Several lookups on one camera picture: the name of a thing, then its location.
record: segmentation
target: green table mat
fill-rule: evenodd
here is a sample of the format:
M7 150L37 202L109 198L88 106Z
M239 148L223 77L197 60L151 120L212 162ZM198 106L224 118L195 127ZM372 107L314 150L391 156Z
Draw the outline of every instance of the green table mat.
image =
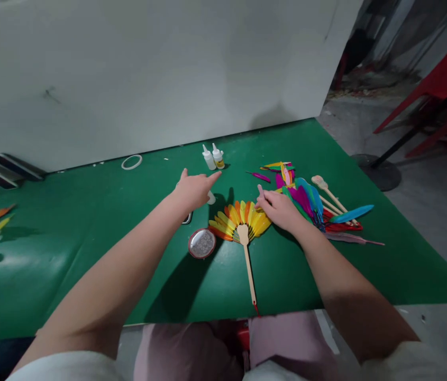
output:
M292 161L296 176L308 181L323 176L348 209L375 205L360 218L364 230L358 234L384 247L334 245L389 301L447 303L447 262L316 120L211 142L225 152L227 164L213 187L217 202L196 210L191 223L176 232L128 324L255 315L242 247L219 240L209 258L196 260L187 243L224 205L255 200L258 183L275 189L272 173L263 172L272 180L267 184L245 171L277 161ZM130 171L122 170L121 162L0 189L0 208L17 204L0 242L0 339L34 335L77 280L175 187L183 168L192 175L211 173L201 143L146 153L142 165ZM261 314L322 307L303 252L288 233L271 226L251 242L249 252Z

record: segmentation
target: gray floor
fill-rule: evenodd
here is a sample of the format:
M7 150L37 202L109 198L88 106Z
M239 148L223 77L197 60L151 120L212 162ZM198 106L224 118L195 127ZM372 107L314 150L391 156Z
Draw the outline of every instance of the gray floor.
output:
M334 99L324 106L317 119L349 155L380 155L408 129L404 126L372 134L400 101L400 98ZM391 161L400 164L403 181L386 195L447 260L447 151L439 149L422 160L405 160L404 154L422 139L412 140L391 157ZM447 304L399 306L398 309L422 341L447 354ZM342 380L360 379L359 366L350 349L334 328L332 331L340 350ZM140 327L126 328L121 336L117 365L125 380L132 379L140 339Z

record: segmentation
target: round tin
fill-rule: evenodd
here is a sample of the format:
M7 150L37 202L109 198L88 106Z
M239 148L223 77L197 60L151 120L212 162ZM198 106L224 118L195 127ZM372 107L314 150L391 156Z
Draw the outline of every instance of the round tin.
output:
M216 237L209 229L198 229L188 241L188 251L197 259L204 259L211 255L216 246Z

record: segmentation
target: small bottle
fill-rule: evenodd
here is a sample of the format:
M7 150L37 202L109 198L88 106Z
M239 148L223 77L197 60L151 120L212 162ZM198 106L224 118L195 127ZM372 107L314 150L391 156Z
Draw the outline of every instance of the small bottle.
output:
M216 202L216 197L214 196L213 192L209 191L207 194L209 196L209 201L207 202L209 205L213 205Z
M214 163L213 156L211 156L211 152L207 150L205 145L202 145L202 147L204 147L204 152L202 152L202 155L204 156L207 166L210 170L215 170L216 164Z
M213 143L213 158L218 169L225 168L225 163L223 162L223 151L220 151Z

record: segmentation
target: white sleeve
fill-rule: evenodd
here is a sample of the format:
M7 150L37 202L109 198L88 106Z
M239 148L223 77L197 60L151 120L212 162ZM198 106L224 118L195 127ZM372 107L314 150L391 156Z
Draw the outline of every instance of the white sleeve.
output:
M418 341L403 342L388 358L366 361L362 379L447 381L447 356Z
M7 381L121 381L115 361L89 351L57 353L35 360L12 374Z

